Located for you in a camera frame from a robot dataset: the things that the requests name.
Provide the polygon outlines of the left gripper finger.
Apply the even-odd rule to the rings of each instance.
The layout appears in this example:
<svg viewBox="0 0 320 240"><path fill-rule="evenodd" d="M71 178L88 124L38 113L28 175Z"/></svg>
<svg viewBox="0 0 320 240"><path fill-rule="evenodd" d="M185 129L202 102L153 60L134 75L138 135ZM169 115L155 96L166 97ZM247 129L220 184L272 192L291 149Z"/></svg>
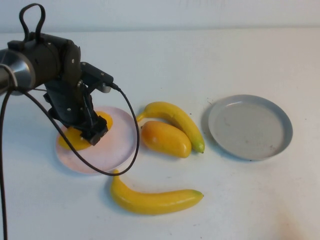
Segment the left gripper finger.
<svg viewBox="0 0 320 240"><path fill-rule="evenodd" d="M92 146L95 146L108 132L107 120L101 116L91 126L81 129L81 136Z"/></svg>

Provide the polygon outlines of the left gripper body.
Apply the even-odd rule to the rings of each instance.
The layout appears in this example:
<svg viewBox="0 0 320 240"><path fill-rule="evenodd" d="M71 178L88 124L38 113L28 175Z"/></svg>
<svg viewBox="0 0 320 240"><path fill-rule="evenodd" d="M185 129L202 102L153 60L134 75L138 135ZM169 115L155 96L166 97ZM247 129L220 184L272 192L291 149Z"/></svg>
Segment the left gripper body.
<svg viewBox="0 0 320 240"><path fill-rule="evenodd" d="M52 116L65 127L89 133L103 131L103 118L95 113L90 92L81 80L75 84L52 80L45 88L45 99L51 105Z"/></svg>

